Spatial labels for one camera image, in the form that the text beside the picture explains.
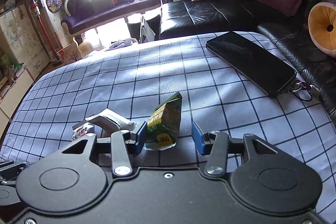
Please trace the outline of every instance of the purple sofa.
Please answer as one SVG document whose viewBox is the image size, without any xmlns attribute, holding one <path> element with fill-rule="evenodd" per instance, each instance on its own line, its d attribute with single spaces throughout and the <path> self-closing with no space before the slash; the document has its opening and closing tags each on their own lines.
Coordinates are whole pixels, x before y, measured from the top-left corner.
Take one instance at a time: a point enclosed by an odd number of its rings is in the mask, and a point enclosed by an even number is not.
<svg viewBox="0 0 336 224">
<path fill-rule="evenodd" d="M 94 12 L 90 0 L 70 0 L 71 16 L 61 21 L 67 32 L 76 36 L 90 29 L 136 13 L 145 13 L 161 6 L 161 0 L 117 0 L 118 5 L 100 13 Z"/>
</svg>

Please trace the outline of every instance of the screw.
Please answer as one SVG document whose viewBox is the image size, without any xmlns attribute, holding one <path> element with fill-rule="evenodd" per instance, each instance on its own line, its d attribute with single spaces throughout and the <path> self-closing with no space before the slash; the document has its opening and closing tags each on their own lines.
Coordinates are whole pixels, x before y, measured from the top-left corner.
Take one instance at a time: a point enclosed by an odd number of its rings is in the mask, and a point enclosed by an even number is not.
<svg viewBox="0 0 336 224">
<path fill-rule="evenodd" d="M 119 166 L 114 169 L 114 173 L 120 176 L 126 176 L 130 174 L 131 172 L 132 170 L 130 169 L 130 167 L 127 167 L 127 166 Z"/>
<path fill-rule="evenodd" d="M 209 175 L 213 175 L 213 176 L 217 176 L 217 175 L 220 175 L 224 172 L 224 169 L 222 167 L 218 167 L 218 166 L 210 166 L 208 169 L 207 169 L 207 173 Z"/>
<path fill-rule="evenodd" d="M 166 173 L 166 174 L 164 174 L 164 177 L 166 178 L 166 179 L 170 179 L 170 178 L 172 178 L 174 176 L 174 174 L 172 174 L 172 173 Z"/>
<path fill-rule="evenodd" d="M 36 224 L 36 222 L 33 219 L 28 218 L 25 220 L 25 224 Z"/>
</svg>

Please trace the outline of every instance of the smartphone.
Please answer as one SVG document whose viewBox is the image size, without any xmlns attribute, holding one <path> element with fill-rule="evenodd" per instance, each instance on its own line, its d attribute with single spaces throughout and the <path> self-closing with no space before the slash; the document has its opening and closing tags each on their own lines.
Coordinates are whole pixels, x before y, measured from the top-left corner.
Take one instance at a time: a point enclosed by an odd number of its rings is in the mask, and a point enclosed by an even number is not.
<svg viewBox="0 0 336 224">
<path fill-rule="evenodd" d="M 244 74 L 271 98 L 277 97 L 296 77 L 291 66 L 235 32 L 207 41 L 206 48 Z"/>
</svg>

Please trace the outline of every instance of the white tablecloth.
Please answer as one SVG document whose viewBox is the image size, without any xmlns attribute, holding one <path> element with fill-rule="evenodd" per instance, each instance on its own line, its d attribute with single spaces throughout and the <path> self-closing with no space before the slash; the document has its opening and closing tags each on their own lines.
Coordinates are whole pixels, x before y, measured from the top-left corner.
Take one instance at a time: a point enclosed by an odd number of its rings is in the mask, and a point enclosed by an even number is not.
<svg viewBox="0 0 336 224">
<path fill-rule="evenodd" d="M 239 32 L 290 64 L 265 36 Z M 37 161 L 67 145 L 72 126 L 109 108 L 132 121 L 148 120 L 176 91 L 183 96 L 180 136 L 168 150 L 143 151 L 136 166 L 200 166 L 191 121 L 234 138 L 253 133 L 314 168 L 323 180 L 316 207 L 336 220 L 336 133 L 316 99 L 303 103 L 283 93 L 266 96 L 255 84 L 205 48 L 219 34 L 174 38 L 109 52 L 93 52 L 43 76 L 21 103 L 1 148 L 4 159 Z M 95 129 L 98 137 L 101 128 Z M 228 171 L 240 159 L 230 155 Z"/>
</svg>

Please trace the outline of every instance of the orange round pillow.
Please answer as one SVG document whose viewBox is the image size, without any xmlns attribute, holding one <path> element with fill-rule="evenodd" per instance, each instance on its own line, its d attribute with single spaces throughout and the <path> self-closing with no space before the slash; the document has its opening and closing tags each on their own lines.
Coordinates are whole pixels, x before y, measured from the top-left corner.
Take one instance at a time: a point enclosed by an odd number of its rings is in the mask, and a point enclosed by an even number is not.
<svg viewBox="0 0 336 224">
<path fill-rule="evenodd" d="M 328 2 L 316 4 L 310 11 L 308 25 L 316 47 L 336 57 L 336 5 Z"/>
</svg>

